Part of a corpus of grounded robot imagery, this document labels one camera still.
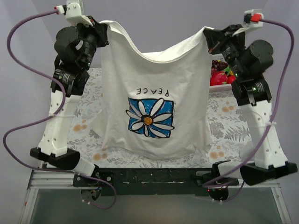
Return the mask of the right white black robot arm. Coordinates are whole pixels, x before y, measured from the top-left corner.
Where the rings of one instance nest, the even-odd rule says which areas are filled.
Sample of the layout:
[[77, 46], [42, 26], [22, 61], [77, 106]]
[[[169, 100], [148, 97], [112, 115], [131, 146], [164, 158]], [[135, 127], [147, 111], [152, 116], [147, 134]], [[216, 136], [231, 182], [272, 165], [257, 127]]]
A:
[[265, 40], [255, 40], [245, 46], [245, 31], [241, 25], [230, 25], [223, 30], [203, 31], [212, 55], [222, 54], [236, 80], [231, 84], [233, 95], [248, 124], [253, 150], [243, 162], [214, 163], [212, 183], [222, 185], [229, 178], [243, 179], [249, 186], [296, 173], [298, 167], [289, 162], [279, 143], [274, 125], [276, 109], [272, 109], [271, 91], [263, 73], [273, 65], [273, 47]]

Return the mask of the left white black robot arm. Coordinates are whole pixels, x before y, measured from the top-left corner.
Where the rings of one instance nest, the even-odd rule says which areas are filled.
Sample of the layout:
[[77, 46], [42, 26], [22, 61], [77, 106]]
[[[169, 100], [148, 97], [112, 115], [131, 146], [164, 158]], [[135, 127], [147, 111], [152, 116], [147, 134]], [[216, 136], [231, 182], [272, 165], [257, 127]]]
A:
[[30, 150], [30, 156], [56, 169], [82, 174], [83, 181], [93, 187], [100, 180], [96, 166], [67, 146], [72, 117], [89, 79], [93, 57], [97, 48], [109, 44], [107, 25], [98, 23], [90, 15], [86, 19], [59, 30], [56, 35], [50, 119], [40, 143]]

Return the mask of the white t-shirt with daisy print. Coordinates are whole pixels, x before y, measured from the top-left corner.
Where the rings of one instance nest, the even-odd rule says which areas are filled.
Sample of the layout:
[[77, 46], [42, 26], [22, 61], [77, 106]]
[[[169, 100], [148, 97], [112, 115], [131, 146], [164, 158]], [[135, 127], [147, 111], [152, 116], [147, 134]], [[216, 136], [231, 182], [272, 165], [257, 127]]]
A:
[[102, 148], [150, 159], [179, 158], [212, 143], [207, 105], [212, 57], [203, 27], [162, 51], [142, 53], [115, 21], [101, 51], [101, 110], [93, 129]]

